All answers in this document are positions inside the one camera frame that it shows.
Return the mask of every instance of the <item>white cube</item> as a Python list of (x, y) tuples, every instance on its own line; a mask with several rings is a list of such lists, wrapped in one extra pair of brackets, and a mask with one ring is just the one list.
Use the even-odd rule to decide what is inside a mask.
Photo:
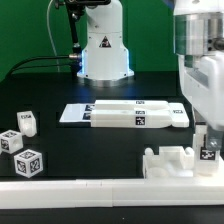
[(32, 177), (43, 170), (42, 154), (33, 150), (26, 150), (14, 156), (16, 173)]
[(23, 148), (22, 134), (8, 130), (0, 134), (0, 149), (3, 152), (14, 153)]

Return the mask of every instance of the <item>black tabletop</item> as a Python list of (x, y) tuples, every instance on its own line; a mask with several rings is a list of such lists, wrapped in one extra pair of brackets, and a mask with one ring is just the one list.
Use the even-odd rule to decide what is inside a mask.
[[(59, 123), (66, 104), (94, 103), (96, 99), (181, 102), (191, 119), (190, 127), (118, 129)], [(2, 153), (0, 181), (142, 178), (142, 156), (147, 147), (158, 152), (159, 146), (192, 144), (191, 106), (181, 95), (176, 72), (137, 73), (133, 83), (114, 88), (84, 86), (68, 73), (16, 74), (0, 83), (0, 105), (1, 132), (18, 130), (17, 112), (33, 112), (38, 134), (23, 137), (20, 151), (41, 152), (44, 160), (44, 171), (27, 179), (15, 173), (13, 156), (20, 151)], [(2, 210), (0, 222), (223, 223), (223, 211), (222, 206)]]

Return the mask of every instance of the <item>green wall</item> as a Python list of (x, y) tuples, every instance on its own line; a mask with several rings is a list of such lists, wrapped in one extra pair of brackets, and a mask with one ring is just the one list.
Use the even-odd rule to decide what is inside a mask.
[[(25, 58), (53, 55), (46, 26), (49, 2), (0, 1), (0, 80), (15, 63)], [(124, 43), (130, 50), (131, 68), (135, 71), (177, 70), (173, 54), (172, 12), (162, 0), (121, 2), (124, 7)], [(71, 53), (65, 8), (52, 8), (50, 18), (58, 54)], [(82, 18), (78, 25), (83, 47), (86, 43), (85, 24), (85, 18)]]

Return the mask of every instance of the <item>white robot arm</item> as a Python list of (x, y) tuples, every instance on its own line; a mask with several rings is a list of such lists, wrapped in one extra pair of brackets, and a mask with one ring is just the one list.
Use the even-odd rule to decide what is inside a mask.
[[(123, 84), (134, 77), (129, 53), (123, 44), (123, 10), (119, 0), (59, 0), (67, 7), (74, 43), (73, 53), (82, 60), (77, 73), (81, 83), (99, 87)], [(75, 22), (87, 15), (87, 46), (81, 52)]]
[[(195, 170), (212, 174), (224, 131), (224, 1), (163, 1), (174, 9), (180, 84), (195, 117)], [(210, 156), (207, 161), (202, 152)]]

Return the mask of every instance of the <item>white plastic piece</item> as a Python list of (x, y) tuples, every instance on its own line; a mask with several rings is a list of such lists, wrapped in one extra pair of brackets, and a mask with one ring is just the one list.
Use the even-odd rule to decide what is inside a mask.
[(194, 168), (194, 151), (191, 148), (160, 147), (159, 155), (152, 149), (146, 149), (143, 156), (143, 175), (153, 177), (192, 177)]
[(32, 177), (43, 170), (42, 154), (33, 150), (26, 150), (14, 156), (16, 173)]
[(176, 0), (174, 15), (223, 12), (223, 0)]
[(211, 177), (1, 182), (0, 209), (224, 204), (224, 162)]
[(94, 108), (94, 104), (67, 104), (60, 122), (90, 122), (90, 113)]
[(91, 127), (164, 128), (172, 124), (169, 111), (93, 110)]
[(167, 101), (157, 100), (96, 100), (95, 110), (169, 110)]
[(207, 77), (208, 86), (192, 78), (184, 66), (184, 57), (179, 56), (180, 83), (184, 96), (206, 122), (213, 129), (224, 131), (224, 53), (215, 54), (203, 56), (198, 63), (199, 72)]
[(171, 125), (189, 126), (188, 116), (180, 103), (96, 101), (91, 113), (91, 127), (165, 128)]
[(88, 43), (82, 53), (82, 70), (78, 77), (90, 80), (120, 80), (133, 76), (129, 69), (129, 52), (123, 45), (122, 5), (86, 8)]
[(37, 133), (36, 119), (32, 111), (17, 113), (17, 120), (22, 135), (33, 137)]
[(23, 148), (22, 134), (8, 130), (0, 134), (0, 150), (12, 154)]
[(189, 119), (183, 104), (169, 103), (173, 127), (189, 127)]

